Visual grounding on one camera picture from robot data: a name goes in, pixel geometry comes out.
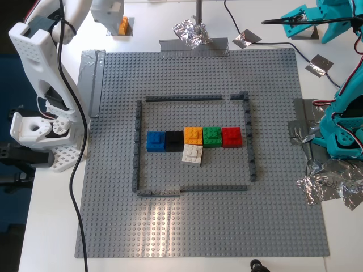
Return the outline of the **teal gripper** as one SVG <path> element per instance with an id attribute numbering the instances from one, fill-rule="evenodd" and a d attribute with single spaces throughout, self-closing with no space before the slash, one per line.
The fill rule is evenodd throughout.
<path id="1" fill-rule="evenodd" d="M 328 24 L 322 43 L 330 42 L 351 28 L 350 21 L 354 17 L 354 1 L 319 0 L 316 5 L 320 12 L 317 22 Z"/>

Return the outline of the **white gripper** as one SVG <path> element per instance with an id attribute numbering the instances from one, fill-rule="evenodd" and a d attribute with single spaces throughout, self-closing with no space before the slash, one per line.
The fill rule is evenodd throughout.
<path id="1" fill-rule="evenodd" d="M 93 0 L 90 8 L 94 20 L 104 25 L 112 36 L 119 36 L 124 14 L 122 0 Z"/>

